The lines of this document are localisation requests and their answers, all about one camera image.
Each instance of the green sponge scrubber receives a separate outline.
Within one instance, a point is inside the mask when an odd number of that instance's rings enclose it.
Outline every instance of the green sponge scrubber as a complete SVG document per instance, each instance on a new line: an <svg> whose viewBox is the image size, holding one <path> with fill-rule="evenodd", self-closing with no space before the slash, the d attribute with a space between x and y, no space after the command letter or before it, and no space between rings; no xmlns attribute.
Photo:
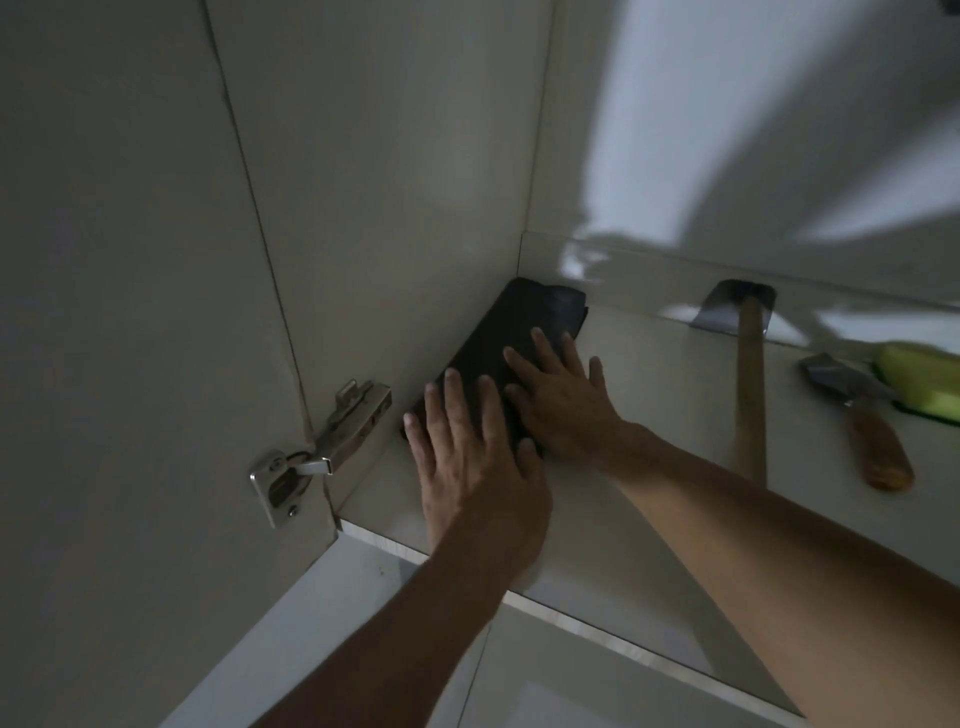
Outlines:
<svg viewBox="0 0 960 728"><path fill-rule="evenodd" d="M900 394L902 408L960 425L960 356L918 344L885 344L876 370Z"/></svg>

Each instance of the putty knife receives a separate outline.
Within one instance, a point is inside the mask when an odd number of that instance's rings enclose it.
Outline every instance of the putty knife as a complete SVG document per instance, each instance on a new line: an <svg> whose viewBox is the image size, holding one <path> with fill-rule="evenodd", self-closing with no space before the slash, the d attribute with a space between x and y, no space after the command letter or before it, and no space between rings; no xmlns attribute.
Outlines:
<svg viewBox="0 0 960 728"><path fill-rule="evenodd" d="M897 391L827 353L802 359L800 368L811 382L846 405L847 432L864 480L881 491L912 486L913 468L900 438L873 408L875 400L896 399Z"/></svg>

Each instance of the hammer head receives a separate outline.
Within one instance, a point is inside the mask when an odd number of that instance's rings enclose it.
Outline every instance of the hammer head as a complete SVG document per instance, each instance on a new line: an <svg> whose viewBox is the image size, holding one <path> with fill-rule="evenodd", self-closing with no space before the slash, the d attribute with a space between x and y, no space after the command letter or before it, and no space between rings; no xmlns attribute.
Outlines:
<svg viewBox="0 0 960 728"><path fill-rule="evenodd" d="M871 400L895 400L898 397L897 390L893 387L848 367L828 353L818 353L801 359L800 368L811 382L846 401L864 397Z"/></svg>
<svg viewBox="0 0 960 728"><path fill-rule="evenodd" d="M763 307L763 333L770 326L777 291L763 283L751 280L726 279L717 283L707 295L690 325L714 333L737 335L740 321L740 305L747 298L756 298Z"/></svg>

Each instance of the hand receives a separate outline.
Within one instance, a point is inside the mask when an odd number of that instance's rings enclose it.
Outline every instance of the hand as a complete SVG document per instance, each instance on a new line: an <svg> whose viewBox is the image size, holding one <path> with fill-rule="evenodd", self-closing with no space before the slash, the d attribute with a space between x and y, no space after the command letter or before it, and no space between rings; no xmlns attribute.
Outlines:
<svg viewBox="0 0 960 728"><path fill-rule="evenodd" d="M404 415L410 450L417 462L423 515L431 547L459 529L460 536L486 557L505 579L504 588L540 553L550 520L550 491L533 441L510 452L500 396L488 376L478 383L482 439L470 421L463 381L446 371L444 399L433 383L426 387L424 434L417 418Z"/></svg>
<svg viewBox="0 0 960 728"><path fill-rule="evenodd" d="M553 454L597 464L604 447L624 425L607 395L600 359L590 360L588 377L569 333L563 336L564 361L543 331L534 328L531 334L540 369L513 349L505 349L507 364L526 386L508 385L507 398L524 426Z"/></svg>

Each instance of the finger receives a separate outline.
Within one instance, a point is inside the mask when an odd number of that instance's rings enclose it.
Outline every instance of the finger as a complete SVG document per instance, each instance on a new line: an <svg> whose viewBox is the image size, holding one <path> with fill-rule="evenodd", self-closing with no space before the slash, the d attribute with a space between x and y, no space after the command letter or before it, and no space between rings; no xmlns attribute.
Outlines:
<svg viewBox="0 0 960 728"><path fill-rule="evenodd" d="M587 373L584 372L584 365L580 361L580 354L577 353L577 345L569 331L564 331L560 337L561 346L564 348L564 364L567 370L580 379L586 379Z"/></svg>
<svg viewBox="0 0 960 728"><path fill-rule="evenodd" d="M464 381L455 369L446 370L444 402L446 403L446 418L450 423L453 447L462 449L476 440L476 434L473 432L473 423L470 421L467 398L464 397Z"/></svg>
<svg viewBox="0 0 960 728"><path fill-rule="evenodd" d="M557 356L557 353L553 351L553 347L550 346L550 342L547 341L546 334L543 333L543 330L539 327L534 327L530 331L530 335L533 336L534 346L537 347L537 355L540 357L540 368L550 375L562 374L565 371L564 364Z"/></svg>
<svg viewBox="0 0 960 728"><path fill-rule="evenodd" d="M420 421L409 412L403 416L403 429L407 433L407 442L410 443L410 451L414 454L414 462L417 463L417 475L420 476L420 483L425 483L433 477L437 470L433 448L430 447L430 441L427 439L426 433L423 432Z"/></svg>
<svg viewBox="0 0 960 728"><path fill-rule="evenodd" d="M507 396L510 404L514 406L514 409L519 414L520 419L526 423L527 418L530 417L530 411L534 404L533 399L530 397L530 393L519 384L508 384L503 388L503 394Z"/></svg>
<svg viewBox="0 0 960 728"><path fill-rule="evenodd" d="M603 362L599 356L590 358L590 384L607 394L607 380L603 376Z"/></svg>
<svg viewBox="0 0 960 728"><path fill-rule="evenodd" d="M446 421L444 406L440 402L440 390L432 381L426 385L423 398L426 403L426 431L430 433L434 457L444 460L453 452L453 440L450 437L450 425Z"/></svg>
<svg viewBox="0 0 960 728"><path fill-rule="evenodd" d="M504 349L503 358L507 360L507 365L514 370L514 374L519 377L520 381L530 389L537 389L537 385L543 381L543 372L516 353L513 348L507 347Z"/></svg>
<svg viewBox="0 0 960 728"><path fill-rule="evenodd" d="M543 461L537 455L537 446L529 437L523 438L516 449L516 467L527 482L543 480Z"/></svg>
<svg viewBox="0 0 960 728"><path fill-rule="evenodd" d="M487 446L502 446L507 442L507 422L503 419L503 405L496 384L487 375L480 377L480 411L483 439Z"/></svg>

